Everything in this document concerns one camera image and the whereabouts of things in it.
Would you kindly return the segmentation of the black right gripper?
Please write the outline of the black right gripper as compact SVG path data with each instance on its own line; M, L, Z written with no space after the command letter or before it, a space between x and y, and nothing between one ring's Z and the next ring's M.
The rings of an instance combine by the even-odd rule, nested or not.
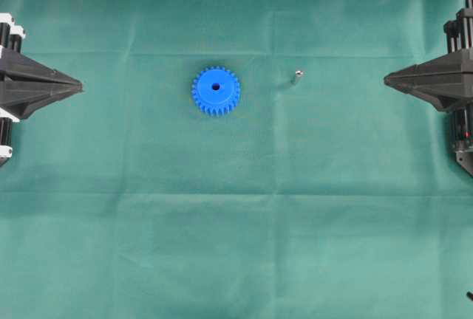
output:
M472 176L472 98L450 96L445 92L425 92L406 84L430 84L431 80L447 82L472 75L472 11L464 8L456 19L444 24L447 55L389 73L386 86L432 105L439 112L450 112L452 149L457 164Z

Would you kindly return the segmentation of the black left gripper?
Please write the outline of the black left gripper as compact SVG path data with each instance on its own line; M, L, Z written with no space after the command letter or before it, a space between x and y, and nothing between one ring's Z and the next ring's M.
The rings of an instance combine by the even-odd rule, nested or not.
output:
M14 123L82 92L79 80L18 53L25 37L24 28L15 25L12 15L1 13L1 73L12 79L1 82L1 166L13 155Z

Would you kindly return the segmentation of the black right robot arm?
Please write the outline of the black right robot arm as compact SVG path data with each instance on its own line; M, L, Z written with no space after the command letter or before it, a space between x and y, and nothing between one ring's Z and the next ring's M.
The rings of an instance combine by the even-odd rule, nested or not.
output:
M456 163L472 174L472 0L443 25L447 54L384 77L384 84L448 114Z

